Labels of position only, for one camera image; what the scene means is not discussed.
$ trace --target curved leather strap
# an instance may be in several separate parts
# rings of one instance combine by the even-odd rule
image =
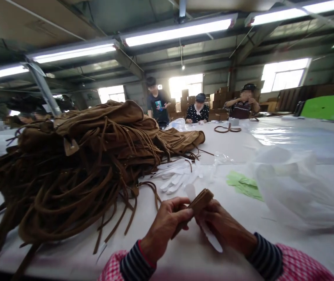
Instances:
[[[226,129],[226,131],[218,131],[217,128],[224,128]],[[218,133],[227,133],[227,132],[234,132],[234,133],[238,133],[241,131],[241,128],[235,128],[235,129],[231,129],[231,123],[228,125],[228,128],[223,127],[223,126],[216,126],[214,128],[214,131],[218,132]]]

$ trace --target green paper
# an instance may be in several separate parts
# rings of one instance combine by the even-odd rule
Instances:
[[[242,193],[248,197],[263,201],[255,180],[247,178],[243,174],[231,171],[227,175],[227,184],[235,187],[237,193]]]

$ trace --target black cap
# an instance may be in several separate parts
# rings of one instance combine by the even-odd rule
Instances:
[[[242,87],[242,92],[243,91],[252,91],[254,92],[257,89],[257,86],[253,83],[248,83],[246,85],[244,85],[244,87]]]
[[[202,103],[205,102],[206,96],[204,93],[199,93],[198,95],[195,96],[195,101]]]

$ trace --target human hand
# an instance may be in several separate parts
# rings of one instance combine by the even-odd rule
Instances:
[[[211,200],[206,208],[196,217],[196,222],[204,220],[218,240],[250,256],[256,246],[257,238],[240,225],[217,200]]]
[[[153,224],[140,241],[142,253],[149,262],[156,264],[166,252],[168,241],[178,224],[193,217],[193,210],[184,205],[189,203],[187,197],[175,197],[162,202]]]

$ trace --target hat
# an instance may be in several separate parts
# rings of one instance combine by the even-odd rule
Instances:
[[[199,93],[198,95],[195,96],[195,101],[199,103],[205,102],[206,96],[204,93]]]
[[[242,92],[243,91],[252,91],[254,92],[257,89],[257,86],[253,83],[248,83],[246,85],[244,85],[244,87],[242,87]]]

